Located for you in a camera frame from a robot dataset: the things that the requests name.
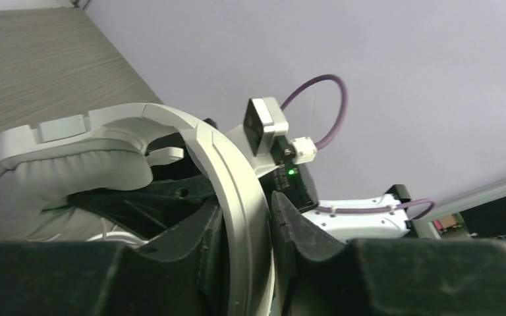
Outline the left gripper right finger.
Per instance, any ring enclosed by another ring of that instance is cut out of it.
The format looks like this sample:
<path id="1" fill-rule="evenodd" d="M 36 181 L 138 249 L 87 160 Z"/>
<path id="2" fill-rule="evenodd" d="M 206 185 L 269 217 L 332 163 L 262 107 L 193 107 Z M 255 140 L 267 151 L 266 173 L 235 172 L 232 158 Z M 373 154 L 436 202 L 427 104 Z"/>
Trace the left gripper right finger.
<path id="1" fill-rule="evenodd" d="M 506 242 L 336 240 L 271 198 L 282 315 L 506 315 Z"/>

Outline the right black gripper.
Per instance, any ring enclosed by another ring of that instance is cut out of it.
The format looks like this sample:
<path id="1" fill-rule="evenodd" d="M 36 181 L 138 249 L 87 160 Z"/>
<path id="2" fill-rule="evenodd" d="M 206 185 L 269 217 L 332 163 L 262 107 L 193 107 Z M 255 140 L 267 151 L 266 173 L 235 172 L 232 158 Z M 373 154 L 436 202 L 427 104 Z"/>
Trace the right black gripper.
<path id="1" fill-rule="evenodd" d="M 306 168 L 317 153 L 310 137 L 288 140 L 279 136 L 266 156 L 254 158 L 256 163 L 268 163 L 269 170 L 258 176 L 266 201 L 271 201 L 274 192 L 280 192 L 299 211 L 317 207 L 317 191 Z M 152 173 L 152 183 L 141 189 L 100 188 L 73 194 L 67 201 L 149 240 L 193 215 L 215 196 L 211 182 L 199 171 L 190 153 L 180 161 L 153 167 Z"/>

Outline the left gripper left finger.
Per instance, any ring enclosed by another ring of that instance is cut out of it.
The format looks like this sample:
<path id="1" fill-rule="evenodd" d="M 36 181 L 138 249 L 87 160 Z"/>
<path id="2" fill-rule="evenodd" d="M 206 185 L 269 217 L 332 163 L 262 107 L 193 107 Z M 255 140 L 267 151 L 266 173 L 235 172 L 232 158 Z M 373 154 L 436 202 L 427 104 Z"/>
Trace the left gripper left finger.
<path id="1" fill-rule="evenodd" d="M 140 248 L 0 242 L 0 315 L 224 315 L 226 251 L 213 198 Z"/>

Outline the white headphones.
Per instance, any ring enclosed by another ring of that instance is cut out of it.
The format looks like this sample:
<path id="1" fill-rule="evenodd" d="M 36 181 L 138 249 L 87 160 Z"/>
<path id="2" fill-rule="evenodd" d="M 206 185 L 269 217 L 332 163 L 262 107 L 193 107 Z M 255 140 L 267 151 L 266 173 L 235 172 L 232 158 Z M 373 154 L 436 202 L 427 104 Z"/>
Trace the white headphones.
<path id="1" fill-rule="evenodd" d="M 269 207 L 247 152 L 178 109 L 127 103 L 0 133 L 0 240 L 78 228 L 94 216 L 67 197 L 141 189 L 152 169 L 189 158 L 213 184 L 229 242 L 230 315 L 267 315 L 275 280 Z"/>

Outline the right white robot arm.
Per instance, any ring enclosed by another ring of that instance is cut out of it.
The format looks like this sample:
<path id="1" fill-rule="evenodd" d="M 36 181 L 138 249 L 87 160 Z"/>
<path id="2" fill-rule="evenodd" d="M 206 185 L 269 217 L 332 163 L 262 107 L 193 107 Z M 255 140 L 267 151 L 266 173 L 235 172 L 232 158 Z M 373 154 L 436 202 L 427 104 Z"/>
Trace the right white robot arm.
<path id="1" fill-rule="evenodd" d="M 138 190 L 100 188 L 73 194 L 68 198 L 71 205 L 106 218 L 138 239 L 151 240 L 195 214 L 209 198 L 227 198 L 178 132 L 157 128 L 127 132 L 148 141 L 146 157 L 153 181 Z M 258 160 L 264 173 L 247 188 L 262 187 L 266 200 L 274 192 L 284 194 L 305 218 L 343 242 L 400 238 L 409 232 L 410 196 L 402 185 L 373 199 L 319 201 L 306 165 L 295 163 L 296 157 L 306 155 L 309 145 L 309 138 L 278 137 L 272 154 Z"/>

